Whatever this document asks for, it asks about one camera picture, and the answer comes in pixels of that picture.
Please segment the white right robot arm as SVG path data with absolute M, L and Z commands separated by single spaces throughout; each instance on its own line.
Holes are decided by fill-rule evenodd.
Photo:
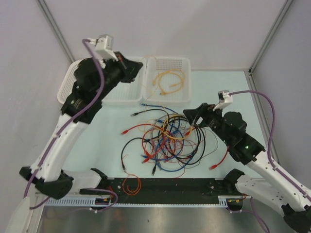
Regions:
M 234 169 L 226 175 L 224 189 L 230 195 L 250 195 L 278 212 L 297 233 L 311 230 L 311 190 L 298 182 L 270 158 L 267 150 L 246 132 L 247 123 L 239 112 L 222 113 L 213 105 L 202 103 L 195 109 L 183 110 L 190 125 L 209 127 L 229 148 L 229 154 L 258 173 L 268 186 L 253 181 Z

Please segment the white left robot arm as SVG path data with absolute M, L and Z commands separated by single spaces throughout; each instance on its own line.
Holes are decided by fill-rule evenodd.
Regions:
M 20 175 L 42 194 L 61 199 L 69 192 L 97 194 L 107 190 L 107 176 L 96 168 L 82 172 L 64 171 L 63 164 L 81 133 L 102 108 L 102 100 L 119 84 L 131 83 L 144 64 L 116 52 L 116 59 L 81 60 L 74 72 L 75 82 L 65 100 L 56 128 L 45 151 Z

